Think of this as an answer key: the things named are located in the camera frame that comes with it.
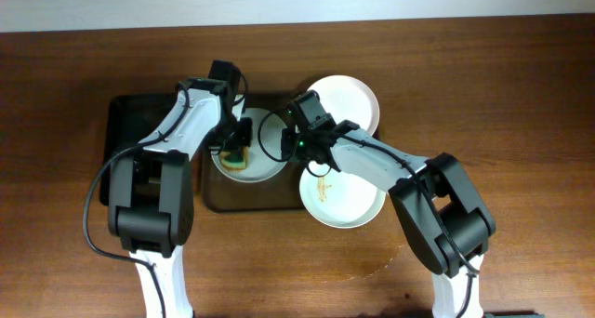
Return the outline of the green yellow sponge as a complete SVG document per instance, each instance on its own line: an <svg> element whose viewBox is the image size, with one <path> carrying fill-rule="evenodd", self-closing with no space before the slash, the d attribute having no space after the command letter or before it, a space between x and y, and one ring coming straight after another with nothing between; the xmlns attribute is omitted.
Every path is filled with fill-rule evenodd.
<svg viewBox="0 0 595 318"><path fill-rule="evenodd" d="M219 155L219 161L227 170L242 171L248 166L248 155L248 148L241 147L233 151L222 152Z"/></svg>

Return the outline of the white plate bottom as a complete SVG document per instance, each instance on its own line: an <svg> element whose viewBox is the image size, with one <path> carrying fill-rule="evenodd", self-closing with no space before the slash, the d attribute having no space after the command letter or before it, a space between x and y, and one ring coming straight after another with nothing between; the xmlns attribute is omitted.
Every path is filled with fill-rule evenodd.
<svg viewBox="0 0 595 318"><path fill-rule="evenodd" d="M355 175L309 162L299 181L299 195L307 211L324 225L352 229L374 219L386 194Z"/></svg>

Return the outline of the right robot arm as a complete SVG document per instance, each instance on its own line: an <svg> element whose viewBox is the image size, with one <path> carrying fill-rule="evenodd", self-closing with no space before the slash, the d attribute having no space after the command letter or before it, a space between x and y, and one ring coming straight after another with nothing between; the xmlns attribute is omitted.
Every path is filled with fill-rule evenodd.
<svg viewBox="0 0 595 318"><path fill-rule="evenodd" d="M430 271L435 317L482 317L479 273L496 222L467 172L451 154L398 151L351 121L281 136L286 160L315 161L386 192L405 239Z"/></svg>

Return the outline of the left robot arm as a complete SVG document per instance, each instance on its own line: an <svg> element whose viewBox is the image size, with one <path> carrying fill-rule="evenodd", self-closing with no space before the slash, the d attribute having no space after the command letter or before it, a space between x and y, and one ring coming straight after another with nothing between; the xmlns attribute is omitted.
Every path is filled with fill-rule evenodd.
<svg viewBox="0 0 595 318"><path fill-rule="evenodd" d="M240 80L189 79L155 129L111 166L110 232L136 265L149 317L192 317L183 246L193 224L191 160L237 127Z"/></svg>

